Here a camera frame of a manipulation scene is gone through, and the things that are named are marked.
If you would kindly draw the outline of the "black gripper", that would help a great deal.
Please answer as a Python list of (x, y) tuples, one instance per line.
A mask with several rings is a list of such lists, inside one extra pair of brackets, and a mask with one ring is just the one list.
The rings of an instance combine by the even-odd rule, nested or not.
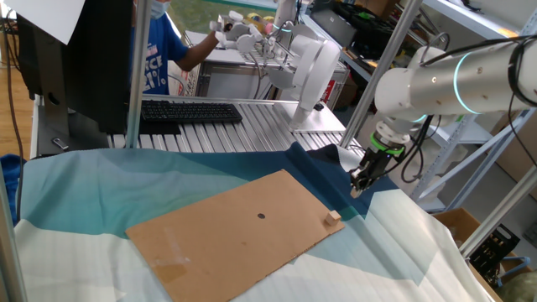
[(382, 174), (386, 171), (388, 164), (395, 161), (399, 164), (402, 161), (401, 154), (390, 154), (380, 149), (367, 148), (359, 167), (350, 171), (351, 196), (358, 198), (360, 194), (370, 188)]

